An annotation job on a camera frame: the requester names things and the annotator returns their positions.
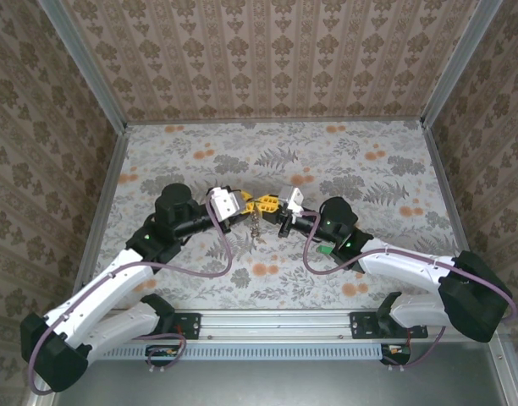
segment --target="metal frame edge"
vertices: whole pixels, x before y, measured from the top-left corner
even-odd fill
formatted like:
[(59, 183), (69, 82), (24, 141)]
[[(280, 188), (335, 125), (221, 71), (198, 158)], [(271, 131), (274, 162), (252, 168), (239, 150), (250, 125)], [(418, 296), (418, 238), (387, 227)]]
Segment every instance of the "metal frame edge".
[[(36, 378), (36, 385), (42, 391), (46, 391), (50, 389), (50, 387), (38, 376)], [(56, 400), (56, 393), (50, 393), (46, 396), (35, 395), (33, 392), (30, 392), (28, 396), (26, 396), (25, 406), (52, 406), (54, 401)]]
[(483, 0), (476, 6), (453, 51), (453, 55), (451, 55), (451, 59), (447, 62), (422, 112), (422, 116), (431, 127), (455, 88), (456, 82), (464, 72), (477, 45), (485, 35), (501, 3), (502, 0)]
[(107, 177), (97, 203), (96, 214), (91, 222), (90, 234), (86, 241), (82, 261), (74, 280), (73, 294), (82, 289), (83, 283), (90, 280), (96, 269), (97, 257), (99, 256), (103, 234), (107, 227), (108, 215), (110, 214), (114, 194), (116, 193), (116, 186), (118, 185), (118, 178), (124, 164), (128, 143), (129, 136), (127, 134), (117, 136), (113, 156), (107, 170)]
[(175, 125), (175, 124), (234, 124), (234, 123), (347, 123), (347, 122), (368, 122), (368, 121), (380, 121), (380, 122), (397, 122), (397, 121), (415, 121), (418, 120), (418, 116), (399, 116), (399, 117), (388, 117), (388, 116), (366, 116), (366, 117), (288, 117), (288, 118), (213, 118), (208, 120), (161, 120), (161, 121), (129, 121), (128, 126), (139, 126), (139, 125)]
[(105, 112), (108, 121), (114, 127), (116, 133), (122, 135), (125, 132), (125, 114), (113, 97), (110, 87), (82, 41), (80, 33), (65, 10), (63, 2), (59, 0), (39, 0), (39, 4), (45, 10), (69, 55), (74, 59), (86, 83)]
[[(444, 198), (447, 213), (449, 214), (449, 220), (451, 221), (456, 243), (460, 249), (469, 250), (470, 245), (464, 233), (459, 212), (456, 209), (455, 198), (449, 187), (447, 174), (441, 162), (433, 132), (427, 122), (423, 124), (423, 134), (427, 142), (428, 151), (434, 166), (434, 171), (436, 172), (441, 194)], [(513, 348), (513, 344), (507, 337), (508, 333), (505, 327), (499, 326), (488, 346), (493, 357), (494, 367), (498, 373), (500, 385), (504, 391), (505, 400), (509, 406), (518, 406), (518, 357)]]
[(427, 142), (427, 148), (428, 152), (430, 153), (432, 165), (434, 166), (434, 171), (436, 172), (436, 178), (438, 179), (439, 189), (444, 198), (447, 213), (449, 214), (449, 220), (451, 221), (451, 227), (453, 228), (453, 234), (455, 235), (456, 243), (459, 249), (469, 250), (470, 245), (468, 244), (468, 240), (466, 239), (466, 235), (464, 234), (462, 221), (460, 220), (459, 212), (456, 209), (455, 198), (453, 197), (453, 193), (451, 192), (451, 188), (449, 187), (447, 174), (445, 173), (444, 165), (439, 156), (438, 147), (436, 146), (436, 141), (434, 140), (430, 126), (424, 125), (423, 134), (425, 137), (425, 141)]

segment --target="gray floor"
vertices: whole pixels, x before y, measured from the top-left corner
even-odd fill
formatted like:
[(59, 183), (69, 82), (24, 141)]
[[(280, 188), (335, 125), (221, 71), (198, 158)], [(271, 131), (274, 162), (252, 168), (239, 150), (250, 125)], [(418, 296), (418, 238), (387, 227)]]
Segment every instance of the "gray floor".
[(188, 361), (163, 373), (143, 362), (103, 361), (60, 406), (505, 405), (488, 347), (445, 343), (415, 369), (378, 361)]

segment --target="floral tablecloth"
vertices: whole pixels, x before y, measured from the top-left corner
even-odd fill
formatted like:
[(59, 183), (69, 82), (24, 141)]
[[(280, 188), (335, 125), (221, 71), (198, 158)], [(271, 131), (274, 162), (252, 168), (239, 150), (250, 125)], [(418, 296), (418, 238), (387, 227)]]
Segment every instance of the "floral tablecloth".
[[(96, 272), (153, 212), (163, 187), (190, 186), (204, 202), (214, 185), (254, 196), (298, 186), (305, 205), (317, 209), (341, 195), (359, 216), (358, 226), (398, 246), (439, 255), (456, 251), (438, 181), (418, 122), (223, 123), (141, 125), (130, 141)], [(302, 265), (303, 237), (278, 239), (278, 227), (251, 219), (228, 236), (233, 270), (221, 278), (159, 272), (120, 303), (155, 292), (180, 309), (340, 309), (378, 307), (389, 292), (416, 288), (356, 272), (314, 276)], [(311, 249), (316, 269), (332, 259)], [(225, 254), (214, 231), (194, 236), (172, 262), (218, 272)]]

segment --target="patterned wallpaper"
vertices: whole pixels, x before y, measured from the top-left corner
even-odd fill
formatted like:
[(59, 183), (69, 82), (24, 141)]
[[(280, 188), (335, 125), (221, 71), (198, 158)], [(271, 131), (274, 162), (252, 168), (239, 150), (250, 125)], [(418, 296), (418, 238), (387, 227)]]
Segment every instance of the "patterned wallpaper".
[(127, 119), (420, 115), (477, 0), (63, 0)]
[[(427, 145), (417, 121), (332, 123), (215, 123), (136, 125), (107, 222), (97, 271), (153, 212), (163, 187), (188, 184), (200, 202), (209, 187), (228, 184), (253, 196), (298, 186), (305, 206), (318, 209), (341, 195), (359, 227), (398, 246), (437, 255), (456, 251)], [(356, 272), (314, 276), (302, 265), (305, 240), (278, 238), (279, 227), (251, 218), (228, 235), (233, 270), (216, 279), (159, 272), (130, 293), (131, 306), (156, 292), (177, 309), (377, 308), (386, 294), (413, 286)], [(310, 249), (316, 269), (332, 258)], [(194, 236), (174, 264), (201, 272), (225, 266), (224, 250), (211, 230)]]
[(68, 297), (115, 134), (35, 1), (0, 1), (0, 405), (20, 404), (19, 322)]
[[(518, 303), (518, 1), (503, 2), (433, 133), (470, 246)], [(518, 321), (511, 333), (518, 349)]]

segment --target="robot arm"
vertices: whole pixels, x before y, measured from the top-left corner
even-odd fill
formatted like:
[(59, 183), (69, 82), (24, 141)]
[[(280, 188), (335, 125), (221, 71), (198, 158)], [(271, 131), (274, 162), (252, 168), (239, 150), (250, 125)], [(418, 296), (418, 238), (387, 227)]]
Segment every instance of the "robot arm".
[[(292, 229), (306, 237), (311, 233), (315, 217), (306, 216), (311, 211), (301, 206), (302, 201), (300, 190), (287, 187), (280, 192), (278, 209), (273, 213), (263, 213), (264, 219), (281, 225), (279, 237), (286, 237)], [(420, 295), (391, 293), (377, 313), (383, 329), (388, 330), (389, 326), (393, 330), (397, 326), (453, 326), (473, 340), (490, 341), (508, 303), (481, 283), (436, 266), (441, 262), (461, 269), (512, 297), (507, 287), (477, 255), (468, 251), (455, 258), (424, 255), (387, 244), (355, 226), (358, 217), (341, 197), (326, 200), (317, 214), (320, 221), (313, 238), (334, 244), (330, 256), (337, 264), (343, 265), (359, 256), (358, 263), (363, 272), (394, 277), (428, 291), (428, 294)], [(362, 256), (369, 251), (375, 253)]]
[[(245, 218), (240, 214), (245, 202), (239, 191), (214, 188), (208, 195), (224, 233)], [(172, 327), (174, 309), (156, 295), (146, 296), (124, 313), (100, 321), (134, 287), (159, 271), (150, 266), (153, 262), (168, 263), (187, 238), (214, 226), (206, 206), (191, 199), (190, 189), (183, 184), (166, 187), (155, 207), (155, 213), (134, 233), (126, 249), (97, 277), (44, 317), (30, 314), (20, 324), (22, 357), (26, 362), (41, 336), (53, 328), (40, 346), (34, 369), (55, 392), (74, 384), (108, 350), (135, 337), (168, 332)], [(150, 264), (121, 270), (137, 262)]]

